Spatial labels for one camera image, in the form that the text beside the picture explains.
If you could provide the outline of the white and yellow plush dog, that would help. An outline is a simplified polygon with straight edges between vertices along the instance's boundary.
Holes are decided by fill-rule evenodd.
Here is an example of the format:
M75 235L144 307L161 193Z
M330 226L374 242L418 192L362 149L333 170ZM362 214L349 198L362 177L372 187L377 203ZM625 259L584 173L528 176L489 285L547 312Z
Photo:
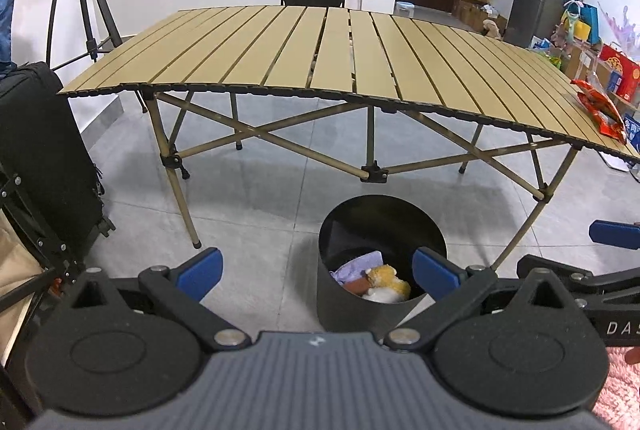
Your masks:
M363 299L385 304L404 302L409 299L410 285L397 276L392 266L383 264L376 268L368 268L364 276L369 287L362 295Z

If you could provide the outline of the orange scrub sponge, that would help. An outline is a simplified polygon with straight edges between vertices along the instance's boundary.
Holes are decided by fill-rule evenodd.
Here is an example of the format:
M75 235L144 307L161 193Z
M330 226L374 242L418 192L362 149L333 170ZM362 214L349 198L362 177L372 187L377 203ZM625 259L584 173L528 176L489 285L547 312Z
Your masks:
M343 288L351 294L356 294L358 297L362 297L371 288L371 284L367 277L360 277L358 280L352 280L351 282L344 283Z

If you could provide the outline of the purple knit cloth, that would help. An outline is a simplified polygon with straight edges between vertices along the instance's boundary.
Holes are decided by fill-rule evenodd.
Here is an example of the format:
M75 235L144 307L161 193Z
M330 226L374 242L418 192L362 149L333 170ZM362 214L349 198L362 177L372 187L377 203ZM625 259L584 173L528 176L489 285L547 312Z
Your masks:
M331 276L337 283L344 285L344 283L366 276L367 270L377 268L382 264L382 252L378 250L370 251L341 265L337 270L331 272Z

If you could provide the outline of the black round trash bin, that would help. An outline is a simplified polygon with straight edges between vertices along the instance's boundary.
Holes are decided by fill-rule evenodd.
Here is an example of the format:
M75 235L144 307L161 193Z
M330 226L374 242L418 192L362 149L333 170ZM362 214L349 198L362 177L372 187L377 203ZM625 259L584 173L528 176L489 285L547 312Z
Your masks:
M420 248L447 254L435 221L403 199L366 195L336 206L319 232L317 315L328 332L372 332L382 338L425 292L412 258Z

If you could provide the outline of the pink fuzzy sleeve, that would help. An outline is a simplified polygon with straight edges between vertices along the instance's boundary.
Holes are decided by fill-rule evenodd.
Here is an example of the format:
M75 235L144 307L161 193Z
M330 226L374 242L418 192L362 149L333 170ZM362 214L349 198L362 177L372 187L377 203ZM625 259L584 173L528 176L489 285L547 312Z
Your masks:
M640 348L608 348L608 378L592 412L612 429L637 430Z

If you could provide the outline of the red snack bag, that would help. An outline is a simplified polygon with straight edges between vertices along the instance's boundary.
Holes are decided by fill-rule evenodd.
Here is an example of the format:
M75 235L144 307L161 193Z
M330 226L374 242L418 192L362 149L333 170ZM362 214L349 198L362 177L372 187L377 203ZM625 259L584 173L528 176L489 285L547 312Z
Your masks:
M620 112L610 98L603 93L603 89L587 80L572 79L570 83L578 89L577 97L582 106L587 109L598 131L614 140L625 144L627 132Z

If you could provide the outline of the black suitcase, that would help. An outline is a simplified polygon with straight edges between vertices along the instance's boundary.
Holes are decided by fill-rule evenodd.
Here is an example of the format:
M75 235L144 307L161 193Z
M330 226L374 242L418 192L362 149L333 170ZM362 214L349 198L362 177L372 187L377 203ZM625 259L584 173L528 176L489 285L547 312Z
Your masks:
M115 225L104 212L101 173L88 154L62 83L43 62L1 79L1 169L35 206L70 260L85 257L96 234Z

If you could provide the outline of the cardboard box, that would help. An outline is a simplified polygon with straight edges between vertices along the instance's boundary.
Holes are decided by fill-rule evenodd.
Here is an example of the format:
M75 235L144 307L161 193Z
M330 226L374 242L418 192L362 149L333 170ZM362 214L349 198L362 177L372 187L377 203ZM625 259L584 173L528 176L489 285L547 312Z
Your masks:
M612 69L590 49L568 46L562 72L570 79L587 80L594 72L603 89L608 87Z

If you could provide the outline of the tan folding slat table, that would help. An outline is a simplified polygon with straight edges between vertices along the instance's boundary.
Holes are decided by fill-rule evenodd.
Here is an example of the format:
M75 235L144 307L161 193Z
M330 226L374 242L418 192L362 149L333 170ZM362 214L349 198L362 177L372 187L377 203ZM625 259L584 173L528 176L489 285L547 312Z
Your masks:
M200 243L183 161L259 140L365 183L469 162L486 164L533 199L522 239L578 153L637 162L600 131L577 86L540 55L425 20L348 8L258 5L179 11L86 69L70 98L136 92L193 245ZM398 114L450 142L452 155L384 167L375 127L361 166L288 140L283 131L362 110Z

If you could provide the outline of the blue pet feeder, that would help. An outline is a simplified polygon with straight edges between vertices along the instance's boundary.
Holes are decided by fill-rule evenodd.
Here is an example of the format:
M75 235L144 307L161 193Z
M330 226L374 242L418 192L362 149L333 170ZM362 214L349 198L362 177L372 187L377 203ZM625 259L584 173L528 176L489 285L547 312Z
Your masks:
M395 3L394 14L398 16L413 18L415 10L416 7L413 3L406 1L397 1Z

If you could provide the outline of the blue cushion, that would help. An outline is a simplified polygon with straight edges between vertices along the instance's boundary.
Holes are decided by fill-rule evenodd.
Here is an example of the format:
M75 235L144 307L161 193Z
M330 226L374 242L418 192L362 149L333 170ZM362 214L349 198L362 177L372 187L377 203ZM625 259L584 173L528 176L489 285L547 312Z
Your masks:
M14 0L0 0L0 70L1 78L16 67L12 60L12 20Z

